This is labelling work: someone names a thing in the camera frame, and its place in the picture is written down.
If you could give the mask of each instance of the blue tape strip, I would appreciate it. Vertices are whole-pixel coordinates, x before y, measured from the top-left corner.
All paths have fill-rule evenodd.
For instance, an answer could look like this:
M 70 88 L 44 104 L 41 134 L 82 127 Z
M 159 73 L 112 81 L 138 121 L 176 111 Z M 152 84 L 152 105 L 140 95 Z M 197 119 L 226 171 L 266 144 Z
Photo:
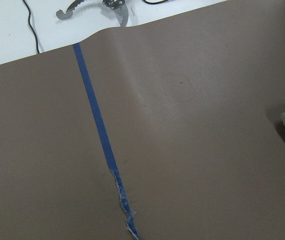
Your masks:
M 115 182 L 116 182 L 116 186 L 117 186 L 118 194 L 119 194 L 120 206 L 122 207 L 122 209 L 124 210 L 124 212 L 126 213 L 126 216 L 127 216 L 127 220 L 126 220 L 127 229 L 131 232 L 131 234 L 135 238 L 135 240 L 139 240 L 138 233 L 137 233 L 136 227 L 134 225 L 133 214 L 132 214 L 132 211 L 129 207 L 125 188 L 124 188 L 121 176 L 120 176 L 119 171 L 118 171 L 118 167 L 117 167 L 116 160 L 115 160 L 115 157 L 113 154 L 112 146 L 109 142 L 109 138 L 108 138 L 107 131 L 105 128 L 105 124 L 104 124 L 104 121 L 102 118 L 101 111 L 99 109 L 99 105 L 97 102 L 97 98 L 96 98 L 96 95 L 94 92 L 94 88 L 93 88 L 91 79 L 89 77 L 89 73 L 88 73 L 88 70 L 86 67 L 86 63 L 85 63 L 85 59 L 84 59 L 84 56 L 82 53 L 81 46 L 79 43 L 75 43 L 72 46 L 73 46 L 74 53 L 76 55 L 76 59 L 77 59 L 79 70 L 80 70 L 80 73 L 82 76 L 83 84 L 84 84 L 84 87 L 85 87 L 86 92 L 87 92 L 87 97 L 88 97 L 89 104 L 91 107 L 92 115 L 93 115 L 94 121 L 96 123 L 96 127 L 98 130 L 101 146 L 103 149 L 103 153 L 104 153 L 104 156 L 106 158 L 108 168 L 111 171 L 111 173 L 115 179 Z

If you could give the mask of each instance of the cord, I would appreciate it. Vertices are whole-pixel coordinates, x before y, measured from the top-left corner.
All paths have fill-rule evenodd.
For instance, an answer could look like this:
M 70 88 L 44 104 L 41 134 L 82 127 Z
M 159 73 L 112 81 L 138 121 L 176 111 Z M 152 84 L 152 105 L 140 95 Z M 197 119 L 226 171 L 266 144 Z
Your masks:
M 154 4 L 162 4 L 164 2 L 167 2 L 169 0 L 161 0 L 161 1 L 155 1 L 155 2 L 150 2 L 150 1 L 147 1 L 147 0 L 142 0 L 144 3 L 146 4 L 151 4 L 151 5 L 154 5 Z
M 25 0 L 22 0 L 22 1 L 23 1 L 23 3 L 25 4 L 25 6 L 27 7 L 28 12 L 29 12 L 29 15 L 28 15 L 28 25 L 29 25 L 29 27 L 30 27 L 30 29 L 31 29 L 31 31 L 32 31 L 32 33 L 33 33 L 33 35 L 34 35 L 34 39 L 35 39 L 35 41 L 36 41 L 36 51 L 37 51 L 37 53 L 39 54 L 40 52 L 39 52 L 38 37 L 37 37 L 37 34 L 36 34 L 36 32 L 35 32 L 35 30 L 34 30 L 32 24 L 31 24 L 32 11 L 31 11 L 31 9 L 29 8 L 27 2 L 26 2 Z

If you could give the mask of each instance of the brown surface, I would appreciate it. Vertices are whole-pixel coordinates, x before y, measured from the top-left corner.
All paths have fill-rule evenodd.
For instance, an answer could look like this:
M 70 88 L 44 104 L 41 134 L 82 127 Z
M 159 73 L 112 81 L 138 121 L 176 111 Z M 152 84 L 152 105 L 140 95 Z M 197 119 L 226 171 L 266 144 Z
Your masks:
M 132 239 L 71 46 L 0 65 L 0 240 Z
M 231 0 L 81 46 L 141 239 L 285 239 L 285 0 Z
M 285 0 L 81 46 L 142 240 L 285 239 Z M 1 65 L 0 239 L 131 239 L 124 220 L 72 48 Z

